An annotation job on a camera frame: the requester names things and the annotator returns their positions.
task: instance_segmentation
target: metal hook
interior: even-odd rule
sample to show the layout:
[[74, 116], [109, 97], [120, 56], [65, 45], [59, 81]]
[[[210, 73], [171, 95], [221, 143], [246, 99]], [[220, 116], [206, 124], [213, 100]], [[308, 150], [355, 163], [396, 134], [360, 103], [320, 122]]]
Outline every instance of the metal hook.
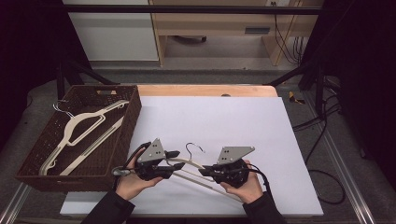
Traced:
[[188, 143], [188, 144], [186, 144], [186, 149], [187, 149], [187, 151], [190, 153], [190, 160], [191, 160], [191, 158], [192, 158], [192, 154], [191, 154], [191, 152], [189, 151], [188, 145], [194, 145], [194, 146], [200, 148], [201, 151], [203, 151], [203, 152], [205, 153], [205, 151], [204, 151], [200, 146], [198, 146], [198, 145], [196, 145], [196, 144], [194, 144], [194, 143]]
[[54, 108], [56, 111], [64, 112], [66, 115], [68, 115], [68, 116], [70, 117], [70, 119], [73, 118], [74, 115], [73, 115], [72, 113], [70, 113], [70, 112], [68, 112], [68, 111], [61, 110], [61, 109], [59, 108], [59, 103], [60, 103], [60, 102], [68, 102], [68, 101], [66, 101], [66, 100], [58, 100], [58, 101], [56, 102], [56, 105], [55, 105], [55, 104], [52, 105], [53, 108]]

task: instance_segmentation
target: sleeve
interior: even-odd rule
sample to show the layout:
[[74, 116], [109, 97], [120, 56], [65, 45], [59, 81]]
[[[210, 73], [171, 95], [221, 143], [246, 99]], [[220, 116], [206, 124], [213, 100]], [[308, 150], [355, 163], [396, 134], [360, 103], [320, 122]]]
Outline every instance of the sleeve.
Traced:
[[134, 205], [110, 191], [84, 218], [82, 224], [121, 224], [134, 211]]
[[253, 203], [244, 203], [243, 207], [252, 224], [284, 224], [285, 218], [277, 211], [275, 204], [267, 193]]

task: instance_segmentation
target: brown woven basket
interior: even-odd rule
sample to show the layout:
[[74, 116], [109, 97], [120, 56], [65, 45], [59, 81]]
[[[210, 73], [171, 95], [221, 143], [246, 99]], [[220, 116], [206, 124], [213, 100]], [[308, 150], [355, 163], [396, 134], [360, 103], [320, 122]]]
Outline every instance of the brown woven basket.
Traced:
[[[56, 165], [48, 175], [39, 175], [39, 169], [50, 153], [64, 138], [64, 127], [70, 117], [55, 111], [34, 147], [15, 176], [21, 182], [41, 191], [107, 191], [113, 184], [111, 170], [123, 165], [127, 159], [134, 127], [141, 110], [136, 86], [72, 86], [66, 102], [60, 109], [73, 115], [96, 112], [118, 100], [128, 100], [128, 106], [105, 113], [106, 120], [73, 147], [66, 146], [56, 158]], [[70, 163], [87, 149], [117, 120], [121, 126], [111, 134], [70, 175], [59, 175]], [[91, 127], [98, 118], [85, 119], [77, 125], [70, 141]]]

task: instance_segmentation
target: floor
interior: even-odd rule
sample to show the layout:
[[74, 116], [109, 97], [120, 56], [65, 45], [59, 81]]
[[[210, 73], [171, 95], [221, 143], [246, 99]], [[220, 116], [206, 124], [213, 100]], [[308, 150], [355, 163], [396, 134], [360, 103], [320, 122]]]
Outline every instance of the floor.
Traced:
[[[259, 37], [209, 36], [205, 43], [195, 39], [174, 37], [169, 39], [163, 67], [155, 62], [92, 62], [92, 66], [99, 74], [120, 83], [194, 84], [262, 84], [286, 74], [296, 66], [287, 60], [283, 60], [280, 66], [272, 66], [263, 47]], [[83, 78], [86, 82], [94, 82], [88, 77]], [[298, 80], [299, 77], [294, 77], [276, 88], [279, 96], [284, 100], [292, 126], [315, 116], [309, 103], [312, 102], [313, 91], [299, 91], [296, 87]], [[290, 100], [291, 91], [297, 101]], [[331, 95], [332, 92], [325, 91], [326, 97]], [[55, 100], [54, 82], [38, 87], [29, 94], [27, 102], [31, 103], [0, 153], [0, 178], [4, 180], [0, 188], [0, 211], [5, 211], [20, 185], [13, 176], [52, 112], [51, 107], [44, 105]], [[336, 105], [337, 102], [331, 101], [329, 104]], [[304, 158], [309, 154], [322, 129], [323, 123], [295, 132]], [[322, 202], [325, 213], [323, 217], [288, 218], [288, 222], [396, 223], [395, 191], [382, 176], [374, 161], [361, 158], [358, 144], [342, 114], [334, 113], [328, 117], [326, 131], [328, 133], [318, 142], [317, 149], [312, 154], [307, 165], [308, 169], [326, 171], [340, 179], [337, 164], [334, 164], [332, 151], [329, 149], [335, 147], [350, 172], [353, 183], [358, 187], [364, 205], [367, 205], [369, 215], [367, 218], [373, 220], [361, 220], [362, 216], [357, 214], [359, 209], [356, 210], [354, 206], [359, 198], [356, 199], [356, 195], [348, 194], [339, 204]], [[311, 177], [321, 198], [332, 202], [342, 198], [341, 188], [331, 177], [315, 172], [311, 173]], [[62, 192], [48, 193], [30, 189], [15, 223], [78, 223], [74, 218], [59, 215], [63, 199]]]

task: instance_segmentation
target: white tabletop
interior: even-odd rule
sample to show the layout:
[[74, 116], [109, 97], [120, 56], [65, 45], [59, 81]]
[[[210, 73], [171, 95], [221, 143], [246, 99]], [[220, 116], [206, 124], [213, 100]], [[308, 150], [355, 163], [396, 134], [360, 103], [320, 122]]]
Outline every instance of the white tabletop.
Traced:
[[[284, 216], [321, 216], [323, 211], [304, 165], [301, 151], [279, 97], [143, 96], [130, 153], [147, 141], [160, 138], [167, 151], [203, 165], [215, 164], [222, 147], [255, 147], [246, 155], [268, 177], [276, 207]], [[183, 169], [195, 172], [185, 165]], [[178, 171], [182, 175], [199, 178]], [[202, 181], [214, 189], [224, 189]], [[69, 192], [61, 214], [84, 216], [104, 192]], [[177, 176], [146, 189], [131, 202], [136, 216], [243, 216], [241, 203]]]

